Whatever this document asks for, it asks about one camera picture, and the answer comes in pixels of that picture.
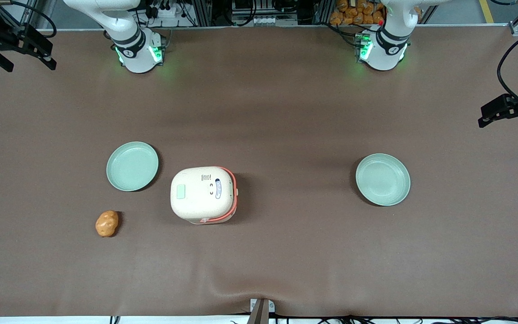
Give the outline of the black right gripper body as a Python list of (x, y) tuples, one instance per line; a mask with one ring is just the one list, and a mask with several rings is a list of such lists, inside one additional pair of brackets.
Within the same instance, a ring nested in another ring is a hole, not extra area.
[(37, 55), (35, 43), (39, 40), (39, 31), (31, 25), (20, 30), (0, 29), (0, 52), (15, 51), (21, 54)]

